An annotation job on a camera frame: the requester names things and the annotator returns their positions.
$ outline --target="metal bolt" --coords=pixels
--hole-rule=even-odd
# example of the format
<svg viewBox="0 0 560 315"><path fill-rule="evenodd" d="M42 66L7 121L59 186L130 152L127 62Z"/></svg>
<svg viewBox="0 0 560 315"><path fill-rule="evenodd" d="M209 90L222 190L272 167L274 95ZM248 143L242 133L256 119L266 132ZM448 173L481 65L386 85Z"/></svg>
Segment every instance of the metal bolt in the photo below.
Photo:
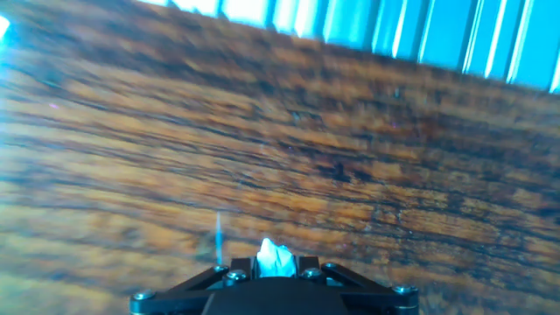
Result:
<svg viewBox="0 0 560 315"><path fill-rule="evenodd" d="M226 274L226 278L230 280L240 281L247 278L245 271L241 269L231 270Z"/></svg>
<svg viewBox="0 0 560 315"><path fill-rule="evenodd" d="M222 265L218 265L218 266L215 266L213 268L213 270L216 271L216 272L222 272L223 270L227 270L227 269L228 269L228 266L222 266Z"/></svg>
<svg viewBox="0 0 560 315"><path fill-rule="evenodd" d="M417 287L415 287L414 285L397 285L393 287L393 291L395 291L398 294L409 294L412 293L414 291L417 291Z"/></svg>
<svg viewBox="0 0 560 315"><path fill-rule="evenodd" d="M134 299L142 301L148 298L153 298L156 295L156 292L147 289L147 290L143 290L142 292L138 292L137 294L134 295Z"/></svg>
<svg viewBox="0 0 560 315"><path fill-rule="evenodd" d="M321 276L321 270L319 268L308 268L301 273L301 277L305 279L313 279Z"/></svg>

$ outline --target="wooden floor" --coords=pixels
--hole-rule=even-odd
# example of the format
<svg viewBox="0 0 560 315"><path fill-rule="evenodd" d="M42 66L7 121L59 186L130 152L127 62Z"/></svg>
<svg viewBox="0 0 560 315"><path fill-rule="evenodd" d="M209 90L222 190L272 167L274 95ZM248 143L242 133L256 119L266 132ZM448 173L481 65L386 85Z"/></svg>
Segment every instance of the wooden floor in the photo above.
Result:
<svg viewBox="0 0 560 315"><path fill-rule="evenodd" d="M423 314L558 314L560 97L129 0L0 3L0 313L118 314L263 237Z"/></svg>

